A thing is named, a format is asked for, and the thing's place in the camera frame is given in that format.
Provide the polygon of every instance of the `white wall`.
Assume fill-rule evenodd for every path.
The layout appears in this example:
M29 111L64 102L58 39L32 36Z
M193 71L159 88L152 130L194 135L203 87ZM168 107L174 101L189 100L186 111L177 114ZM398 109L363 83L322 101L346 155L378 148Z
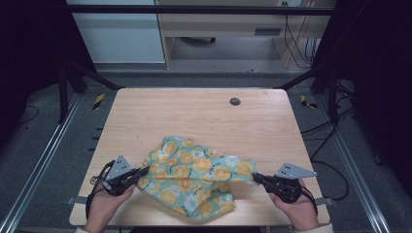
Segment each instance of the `white wall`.
M153 5L153 0L66 0L67 4ZM73 14L94 63L164 63L155 14Z

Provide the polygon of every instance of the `blue floral cloth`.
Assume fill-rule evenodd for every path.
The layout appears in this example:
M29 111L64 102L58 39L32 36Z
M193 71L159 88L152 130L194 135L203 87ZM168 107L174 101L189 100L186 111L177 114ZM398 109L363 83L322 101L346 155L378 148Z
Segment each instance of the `blue floral cloth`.
M193 139L167 137L143 161L150 166L137 187L166 208L194 219L207 219L235 208L229 183L258 186L253 160L221 154Z

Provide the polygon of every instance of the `crumpled fabric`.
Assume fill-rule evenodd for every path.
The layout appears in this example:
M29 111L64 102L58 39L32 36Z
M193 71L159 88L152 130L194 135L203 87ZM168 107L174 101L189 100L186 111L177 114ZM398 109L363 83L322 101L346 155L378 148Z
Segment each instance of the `crumpled fabric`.
M231 212L236 206L229 183L258 186L253 160L224 155L193 139L166 137L143 161L150 166L137 187L164 207L193 219Z

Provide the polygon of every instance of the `human hand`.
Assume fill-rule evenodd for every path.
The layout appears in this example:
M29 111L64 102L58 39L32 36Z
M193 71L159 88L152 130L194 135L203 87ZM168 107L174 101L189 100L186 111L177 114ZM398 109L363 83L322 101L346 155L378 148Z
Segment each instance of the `human hand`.
M305 186L302 179L299 179L299 182ZM291 204L283 202L273 193L269 193L269 197L273 204L288 216L294 229L304 231L320 226L315 208L305 195L300 195L299 199Z
M119 206L130 198L134 191L135 186L130 186L124 194L120 196L110 195L100 183L94 194L93 200L90 204L90 210L88 214L87 223L85 225L85 231L89 233L103 232L109 221L115 215Z

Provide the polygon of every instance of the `wooden table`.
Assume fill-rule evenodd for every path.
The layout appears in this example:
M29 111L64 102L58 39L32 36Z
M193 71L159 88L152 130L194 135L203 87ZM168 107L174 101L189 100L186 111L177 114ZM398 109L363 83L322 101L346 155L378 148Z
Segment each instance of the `wooden table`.
M229 103L238 98L238 106ZM274 175L289 161L313 170L287 93L280 89L126 88L119 91L86 172L79 196L92 190L89 180L122 154L131 166L142 166L148 152L166 136L193 138L200 145L228 155L252 158L259 172ZM315 178L305 179L315 197ZM192 220L164 208L135 190L111 225L285 225L285 214L270 201L262 185L230 186L236 209L207 221ZM325 206L320 223L329 222ZM70 222L86 223L85 205L75 204Z

